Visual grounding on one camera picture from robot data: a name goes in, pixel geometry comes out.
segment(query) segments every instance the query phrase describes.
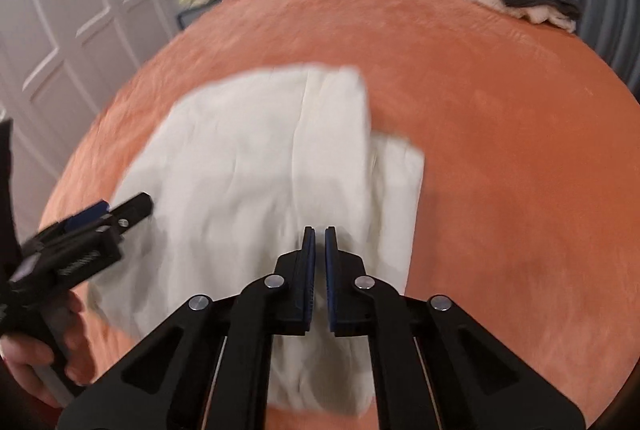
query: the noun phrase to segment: white wardrobe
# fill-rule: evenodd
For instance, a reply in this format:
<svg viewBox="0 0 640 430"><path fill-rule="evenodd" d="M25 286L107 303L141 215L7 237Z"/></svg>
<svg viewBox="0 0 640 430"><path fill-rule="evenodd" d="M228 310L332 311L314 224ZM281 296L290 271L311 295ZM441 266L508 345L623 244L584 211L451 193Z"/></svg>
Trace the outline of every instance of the white wardrobe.
<svg viewBox="0 0 640 430"><path fill-rule="evenodd" d="M0 0L0 105L14 118L18 237L97 113L177 34L178 0Z"/></svg>

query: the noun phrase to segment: white cloth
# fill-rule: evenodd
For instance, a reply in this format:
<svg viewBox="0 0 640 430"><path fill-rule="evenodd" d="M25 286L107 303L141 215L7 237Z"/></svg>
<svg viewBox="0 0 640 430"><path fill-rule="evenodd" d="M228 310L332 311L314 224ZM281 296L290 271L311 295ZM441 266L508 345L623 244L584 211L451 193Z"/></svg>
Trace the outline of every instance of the white cloth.
<svg viewBox="0 0 640 430"><path fill-rule="evenodd" d="M424 156L372 134L356 70L256 70L178 102L130 166L113 203L146 191L153 216L129 231L121 262L90 282L90 307L141 338L192 295L236 295L300 247L306 225L404 292ZM304 337L274 340L269 401L361 413L373 396L363 338L328 332L316 282Z"/></svg>
<svg viewBox="0 0 640 430"><path fill-rule="evenodd" d="M469 0L476 2L499 13L504 13L514 18L528 18L532 24L549 22L567 32L575 32L575 21L563 15L558 9L549 5L537 5L535 7L507 7L502 0Z"/></svg>

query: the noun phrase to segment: finger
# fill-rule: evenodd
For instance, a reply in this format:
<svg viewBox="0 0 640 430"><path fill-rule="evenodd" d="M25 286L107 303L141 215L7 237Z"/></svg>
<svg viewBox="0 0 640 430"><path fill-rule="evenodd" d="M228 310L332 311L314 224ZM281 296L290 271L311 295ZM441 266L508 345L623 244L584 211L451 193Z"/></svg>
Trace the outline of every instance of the finger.
<svg viewBox="0 0 640 430"><path fill-rule="evenodd" d="M84 321L79 315L74 315L65 330L65 345L69 350L76 350L86 342L84 335Z"/></svg>
<svg viewBox="0 0 640 430"><path fill-rule="evenodd" d="M50 365L53 351L45 344L25 334L5 334L0 338L2 354L15 365Z"/></svg>
<svg viewBox="0 0 640 430"><path fill-rule="evenodd" d="M80 297L73 291L69 291L68 307L71 312L77 314L80 314L82 311L84 311L84 303L82 303Z"/></svg>
<svg viewBox="0 0 640 430"><path fill-rule="evenodd" d="M46 404L59 408L60 405L52 396L44 383L36 376L33 368L29 365L19 365L15 362L5 362L9 372L14 377L16 383L20 385L28 394L40 399Z"/></svg>
<svg viewBox="0 0 640 430"><path fill-rule="evenodd" d="M65 369L69 379L78 384L86 385L95 376L95 361L89 349L89 342L85 341L71 354Z"/></svg>

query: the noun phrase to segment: orange bed sheet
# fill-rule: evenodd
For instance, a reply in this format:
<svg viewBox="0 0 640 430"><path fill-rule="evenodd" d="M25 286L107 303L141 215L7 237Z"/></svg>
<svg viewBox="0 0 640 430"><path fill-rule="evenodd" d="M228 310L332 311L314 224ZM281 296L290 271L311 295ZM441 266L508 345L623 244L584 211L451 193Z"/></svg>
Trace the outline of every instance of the orange bed sheet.
<svg viewBox="0 0 640 430"><path fill-rule="evenodd" d="M588 422L640 354L640 107L578 38L464 0L229 0L164 48L82 140L43 223L110 198L172 104L261 66L357 66L374 129L426 169L407 294L446 293ZM98 368L132 342L87 318ZM373 429L270 409L268 428Z"/></svg>

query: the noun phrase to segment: black gripper frame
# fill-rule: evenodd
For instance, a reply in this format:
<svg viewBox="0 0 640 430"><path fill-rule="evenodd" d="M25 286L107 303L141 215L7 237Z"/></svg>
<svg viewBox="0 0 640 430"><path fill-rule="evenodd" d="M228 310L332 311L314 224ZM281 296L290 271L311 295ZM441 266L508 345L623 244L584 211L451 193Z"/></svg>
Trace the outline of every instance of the black gripper frame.
<svg viewBox="0 0 640 430"><path fill-rule="evenodd" d="M332 227L324 241L330 328L369 338L380 430L585 429L576 405L448 297L356 281L362 259Z"/></svg>
<svg viewBox="0 0 640 430"><path fill-rule="evenodd" d="M274 334L303 336L316 236L237 296L186 301L62 414L58 430L258 430Z"/></svg>
<svg viewBox="0 0 640 430"><path fill-rule="evenodd" d="M66 294L120 260L118 243L123 233L148 217L153 204L146 193L140 193L110 212L108 204L101 201L56 222L20 246L15 234L10 193L11 132L12 121L2 121L0 336L12 331L24 333L53 350L51 367L40 367L36 372L54 396L62 396L66 404L66 400L72 400L84 390L65 373L65 346L58 332L62 329L59 325L65 318L64 311L68 312Z"/></svg>

